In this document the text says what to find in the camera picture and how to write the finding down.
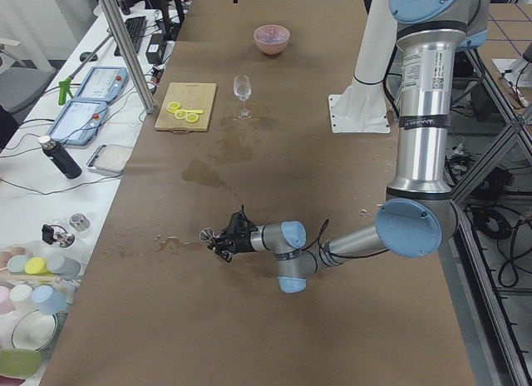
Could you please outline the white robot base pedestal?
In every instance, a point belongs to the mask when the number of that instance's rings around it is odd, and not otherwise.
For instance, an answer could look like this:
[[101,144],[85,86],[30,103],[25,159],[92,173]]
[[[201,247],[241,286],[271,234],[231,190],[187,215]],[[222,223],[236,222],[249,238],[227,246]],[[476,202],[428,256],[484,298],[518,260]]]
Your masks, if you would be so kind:
[[396,40],[397,21],[388,0],[372,0],[352,84],[328,97],[332,132],[390,132],[383,82]]

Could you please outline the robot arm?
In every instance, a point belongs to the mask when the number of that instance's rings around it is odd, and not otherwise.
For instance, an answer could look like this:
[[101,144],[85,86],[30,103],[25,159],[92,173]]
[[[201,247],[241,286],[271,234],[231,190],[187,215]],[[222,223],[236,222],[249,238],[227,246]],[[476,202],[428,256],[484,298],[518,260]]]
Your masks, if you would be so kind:
[[456,52],[487,36],[490,0],[372,0],[352,84],[329,103],[337,132],[384,131],[384,86],[394,49],[403,55],[399,89],[397,165],[386,202],[373,224],[328,241],[307,242],[297,221],[256,225],[238,211],[220,233],[200,239],[220,258],[268,251],[280,289],[304,290],[319,270],[392,252],[418,258],[451,237],[451,189],[444,179]]

